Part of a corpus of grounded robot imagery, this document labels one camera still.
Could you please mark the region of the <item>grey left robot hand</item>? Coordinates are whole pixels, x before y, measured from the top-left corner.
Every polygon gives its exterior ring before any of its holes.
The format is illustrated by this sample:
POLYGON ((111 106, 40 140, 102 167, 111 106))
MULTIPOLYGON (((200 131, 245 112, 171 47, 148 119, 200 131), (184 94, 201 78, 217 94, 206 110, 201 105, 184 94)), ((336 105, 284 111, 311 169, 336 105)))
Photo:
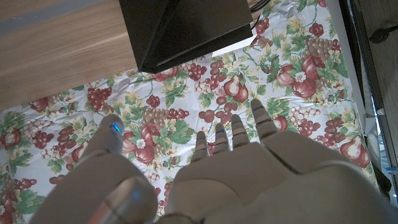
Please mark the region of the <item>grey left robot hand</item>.
POLYGON ((216 126, 209 153, 197 134, 189 165, 172 182, 165 212, 156 192, 122 154, 123 122, 104 117, 77 166, 46 196, 32 223, 396 223, 393 207, 347 157, 279 131, 251 102, 259 140, 233 115, 232 139, 216 126))

